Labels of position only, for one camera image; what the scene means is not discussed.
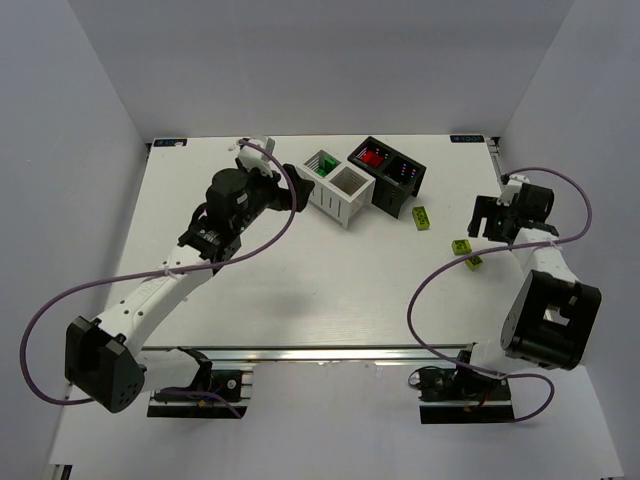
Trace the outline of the yellow green small brick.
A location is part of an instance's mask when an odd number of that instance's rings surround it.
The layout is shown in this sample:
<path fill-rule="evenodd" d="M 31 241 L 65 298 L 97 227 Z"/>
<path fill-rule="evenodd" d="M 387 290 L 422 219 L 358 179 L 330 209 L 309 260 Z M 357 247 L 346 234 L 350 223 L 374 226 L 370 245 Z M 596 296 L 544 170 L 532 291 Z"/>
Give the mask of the yellow green small brick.
<path fill-rule="evenodd" d="M 464 263 L 470 270 L 475 271 L 481 267 L 483 259 L 478 255 L 469 256 L 465 259 Z"/>

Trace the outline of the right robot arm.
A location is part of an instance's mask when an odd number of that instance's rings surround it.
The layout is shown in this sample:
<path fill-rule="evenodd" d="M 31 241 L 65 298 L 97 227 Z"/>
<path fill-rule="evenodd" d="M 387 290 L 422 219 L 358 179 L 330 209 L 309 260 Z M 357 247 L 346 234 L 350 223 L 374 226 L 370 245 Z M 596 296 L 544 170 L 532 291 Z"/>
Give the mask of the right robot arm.
<path fill-rule="evenodd" d="M 495 375 L 572 370 L 586 349 L 602 295 L 566 264 L 546 222 L 553 203 L 552 190 L 522 175 L 508 177 L 500 196 L 476 198 L 468 234 L 509 246 L 524 275 L 499 338 L 470 348 L 470 363 Z"/>

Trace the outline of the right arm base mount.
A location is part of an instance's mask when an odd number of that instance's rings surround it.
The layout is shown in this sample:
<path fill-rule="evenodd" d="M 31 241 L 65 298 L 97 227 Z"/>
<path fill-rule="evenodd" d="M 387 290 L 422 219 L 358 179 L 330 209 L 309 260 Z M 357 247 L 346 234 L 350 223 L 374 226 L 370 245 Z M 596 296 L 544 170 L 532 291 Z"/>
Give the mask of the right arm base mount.
<path fill-rule="evenodd" d="M 408 386 L 419 393 L 420 421 L 425 425 L 496 424 L 515 419 L 505 380 L 469 369 L 425 366 L 409 375 Z"/>

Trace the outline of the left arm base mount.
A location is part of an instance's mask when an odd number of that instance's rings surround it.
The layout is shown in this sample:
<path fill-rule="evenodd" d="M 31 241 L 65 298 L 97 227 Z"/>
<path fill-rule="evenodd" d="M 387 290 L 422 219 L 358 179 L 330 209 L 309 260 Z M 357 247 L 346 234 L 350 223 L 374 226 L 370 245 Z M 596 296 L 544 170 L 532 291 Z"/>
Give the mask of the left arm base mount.
<path fill-rule="evenodd" d="M 149 418 L 241 419 L 251 398 L 252 371 L 191 348 L 147 350 L 139 359 L 150 391 Z"/>

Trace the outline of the yellow green long brick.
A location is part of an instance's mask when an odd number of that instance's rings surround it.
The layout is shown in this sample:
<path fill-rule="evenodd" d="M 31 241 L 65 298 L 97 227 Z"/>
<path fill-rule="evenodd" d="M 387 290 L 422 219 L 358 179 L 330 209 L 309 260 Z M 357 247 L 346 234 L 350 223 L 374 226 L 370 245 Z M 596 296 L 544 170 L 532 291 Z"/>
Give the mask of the yellow green long brick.
<path fill-rule="evenodd" d="M 431 222 L 424 206 L 413 207 L 411 213 L 418 231 L 430 229 Z"/>

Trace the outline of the green long lego piece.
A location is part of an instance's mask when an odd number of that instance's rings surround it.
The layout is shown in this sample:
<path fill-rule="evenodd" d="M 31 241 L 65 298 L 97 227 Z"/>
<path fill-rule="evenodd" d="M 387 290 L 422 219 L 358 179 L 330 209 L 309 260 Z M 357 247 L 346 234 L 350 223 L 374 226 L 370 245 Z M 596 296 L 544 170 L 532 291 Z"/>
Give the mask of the green long lego piece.
<path fill-rule="evenodd" d="M 329 156 L 329 155 L 324 155 L 324 156 L 320 156 L 318 158 L 318 163 L 317 166 L 315 168 L 315 172 L 325 178 L 328 174 L 330 174 L 338 165 L 340 164 L 340 162 L 338 160 L 336 160 L 335 158 Z"/>

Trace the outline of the yellow green square brick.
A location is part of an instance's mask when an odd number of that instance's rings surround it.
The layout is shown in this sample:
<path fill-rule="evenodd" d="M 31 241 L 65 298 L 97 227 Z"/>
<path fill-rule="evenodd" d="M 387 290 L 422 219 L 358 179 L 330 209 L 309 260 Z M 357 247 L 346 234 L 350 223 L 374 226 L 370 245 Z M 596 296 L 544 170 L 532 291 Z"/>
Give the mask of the yellow green square brick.
<path fill-rule="evenodd" d="M 456 239 L 451 243 L 452 252 L 454 255 L 468 255 L 472 252 L 472 247 L 467 239 Z"/>

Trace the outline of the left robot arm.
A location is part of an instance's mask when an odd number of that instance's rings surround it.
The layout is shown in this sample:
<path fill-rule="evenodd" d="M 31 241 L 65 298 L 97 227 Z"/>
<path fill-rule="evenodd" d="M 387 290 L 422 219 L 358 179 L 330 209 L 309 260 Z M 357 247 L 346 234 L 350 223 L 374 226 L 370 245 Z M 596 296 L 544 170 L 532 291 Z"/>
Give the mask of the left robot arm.
<path fill-rule="evenodd" d="M 191 292 L 212 279 L 241 247 L 242 233 L 267 209 L 299 213 L 315 187 L 287 164 L 292 188 L 277 172 L 238 165 L 217 172 L 205 201 L 164 262 L 162 275 L 146 279 L 93 320 L 75 319 L 66 330 L 65 377 L 112 413 L 140 393 L 161 389 L 184 396 L 211 389 L 211 361 L 195 349 L 145 352 L 161 322 Z"/>

